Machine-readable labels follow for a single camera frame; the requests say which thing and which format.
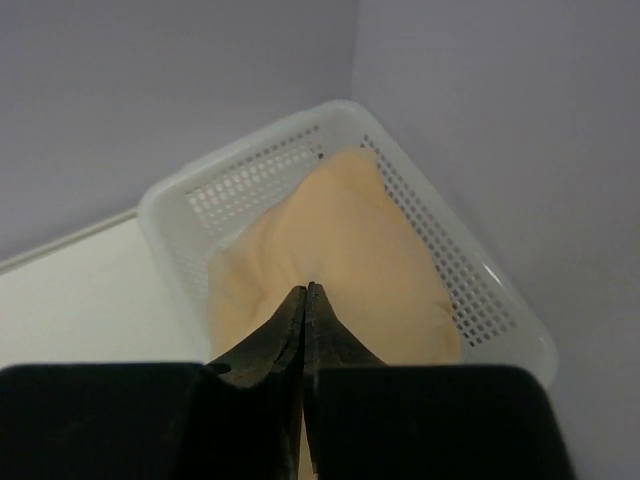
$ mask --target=white surface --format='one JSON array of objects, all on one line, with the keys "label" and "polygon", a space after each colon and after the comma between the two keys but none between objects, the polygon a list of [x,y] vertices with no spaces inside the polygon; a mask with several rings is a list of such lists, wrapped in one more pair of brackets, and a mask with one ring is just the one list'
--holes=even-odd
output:
[{"label": "white surface", "polygon": [[136,219],[0,275],[0,366],[194,360]]},{"label": "white surface", "polygon": [[0,1],[0,261],[348,97],[357,0]]},{"label": "white surface", "polygon": [[398,144],[347,101],[272,124],[194,161],[144,196],[142,230],[202,359],[211,356],[212,247],[293,191],[321,158],[354,145],[376,152],[389,197],[430,249],[453,301],[465,361],[521,366],[549,386],[558,360],[547,329]]},{"label": "white surface", "polygon": [[640,478],[640,2],[361,2],[353,93],[545,322],[579,478]]}]

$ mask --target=laundry basket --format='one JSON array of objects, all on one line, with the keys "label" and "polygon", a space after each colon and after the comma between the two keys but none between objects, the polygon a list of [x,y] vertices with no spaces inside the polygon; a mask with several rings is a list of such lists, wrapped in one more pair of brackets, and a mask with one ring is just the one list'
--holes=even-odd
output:
[{"label": "laundry basket", "polygon": [[453,301],[464,361],[517,365],[549,386],[558,360],[545,326],[398,144],[349,101],[276,122],[186,165],[142,199],[142,230],[202,360],[212,355],[212,249],[291,193],[323,158],[355,145],[376,152],[389,197],[431,251]]}]

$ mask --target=beige cloth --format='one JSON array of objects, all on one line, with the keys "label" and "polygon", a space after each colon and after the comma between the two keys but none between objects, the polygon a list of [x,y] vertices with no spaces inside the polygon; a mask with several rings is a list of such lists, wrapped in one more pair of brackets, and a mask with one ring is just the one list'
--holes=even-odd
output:
[{"label": "beige cloth", "polygon": [[209,265],[220,355],[296,285],[321,283],[340,321],[388,364],[460,358],[447,292],[427,248],[387,197],[375,154],[337,153]]}]

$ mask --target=wall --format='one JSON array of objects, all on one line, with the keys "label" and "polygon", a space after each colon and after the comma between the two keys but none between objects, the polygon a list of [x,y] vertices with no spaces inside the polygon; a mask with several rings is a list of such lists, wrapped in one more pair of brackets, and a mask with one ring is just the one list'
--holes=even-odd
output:
[{"label": "wall", "polygon": [[0,260],[350,96],[356,0],[3,0]]},{"label": "wall", "polygon": [[362,2],[353,91],[552,331],[582,479],[640,477],[640,3]]}]

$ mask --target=black object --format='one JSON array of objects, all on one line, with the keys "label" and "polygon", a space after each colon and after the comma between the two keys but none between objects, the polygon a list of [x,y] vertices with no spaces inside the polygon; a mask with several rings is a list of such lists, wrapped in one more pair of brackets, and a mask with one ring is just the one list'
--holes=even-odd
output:
[{"label": "black object", "polygon": [[206,366],[4,370],[0,478],[292,479],[303,409],[321,480],[574,478],[529,374],[386,367],[315,284]]}]

